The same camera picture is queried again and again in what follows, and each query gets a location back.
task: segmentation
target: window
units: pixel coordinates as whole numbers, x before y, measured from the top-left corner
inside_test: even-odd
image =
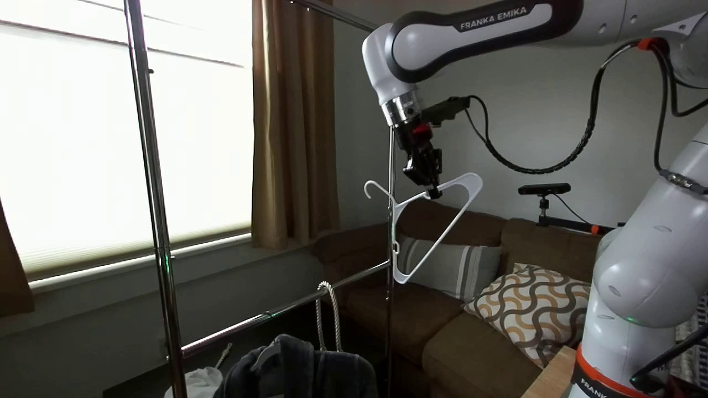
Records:
[[[0,1],[0,198],[32,278],[148,249],[121,0]],[[249,1],[141,0],[173,240],[249,226]]]

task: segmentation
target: couch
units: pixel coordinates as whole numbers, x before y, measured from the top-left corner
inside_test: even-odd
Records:
[[[434,240],[456,212],[434,200],[415,200],[404,208],[398,235]],[[311,255],[322,262],[325,278],[341,281],[384,260],[387,228],[387,224],[366,226],[319,239]],[[499,252],[496,278],[513,272],[516,262],[533,262],[589,283],[599,236],[469,209],[442,244],[496,247]],[[353,350],[361,335],[384,340],[384,291],[387,272],[337,290],[342,329],[357,335],[347,340]],[[393,283],[391,395],[520,398],[535,381],[543,366],[465,305],[465,298],[421,283]]]

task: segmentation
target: wall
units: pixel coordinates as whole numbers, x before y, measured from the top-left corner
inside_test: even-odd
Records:
[[[301,298],[321,281],[303,249],[243,244],[180,256],[174,273],[184,343]],[[152,266],[41,291],[36,305],[0,318],[0,395],[97,398],[164,363]]]
[[[423,0],[393,4],[341,0],[339,4],[374,22],[402,16],[415,7],[435,8],[434,1]],[[376,219],[384,205],[368,203],[363,194],[357,194],[357,188],[361,191],[368,177],[384,182],[387,128],[361,63],[366,32],[346,24],[339,24],[337,32],[337,56],[341,58],[337,70],[339,149],[346,153],[341,160],[341,174],[346,174],[346,182],[341,182],[342,200],[351,208],[361,205],[357,214]],[[592,76],[613,48],[508,48],[451,63],[418,83],[418,88],[425,104],[435,104],[449,94],[480,94],[492,112],[496,149],[523,165],[551,165],[564,160],[580,142],[589,118]],[[681,104],[695,104],[697,97],[702,94],[684,92]],[[477,173],[485,179],[485,191],[473,203],[475,209],[526,219],[540,214],[540,200],[537,196],[520,196],[520,186],[569,182],[572,191],[563,196],[576,212],[592,224],[621,224],[658,177],[652,170],[652,142],[659,102],[659,68],[652,56],[632,50],[606,70],[597,128],[576,164],[554,174],[513,173],[487,153],[460,115],[435,130],[434,143],[442,149],[442,182],[460,173]],[[705,110],[686,120],[669,120],[661,150],[664,164],[676,154],[703,121]],[[398,198],[418,193],[398,168]],[[442,200],[462,203],[462,194],[451,193]],[[549,214],[572,219],[558,198],[551,198]]]

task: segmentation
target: white robotic arm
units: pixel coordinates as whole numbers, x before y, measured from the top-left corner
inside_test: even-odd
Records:
[[[669,39],[681,82],[708,85],[705,10],[705,0],[505,0],[446,16],[415,10],[378,26],[363,41],[363,60],[408,153],[404,174],[435,188],[442,160],[421,120],[415,82],[451,61],[532,41],[581,46],[652,35]]]
[[[408,153],[404,174],[438,183],[440,150],[415,82],[477,52],[661,38],[674,78],[708,85],[708,0],[505,0],[435,16],[409,13],[363,45],[369,82]],[[708,125],[597,256],[571,395],[647,395],[630,376],[672,348],[708,287]]]

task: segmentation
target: patterned pillow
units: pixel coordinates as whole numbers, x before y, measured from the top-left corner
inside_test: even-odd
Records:
[[[563,344],[580,343],[589,283],[555,270],[516,262],[465,305],[546,366]]]

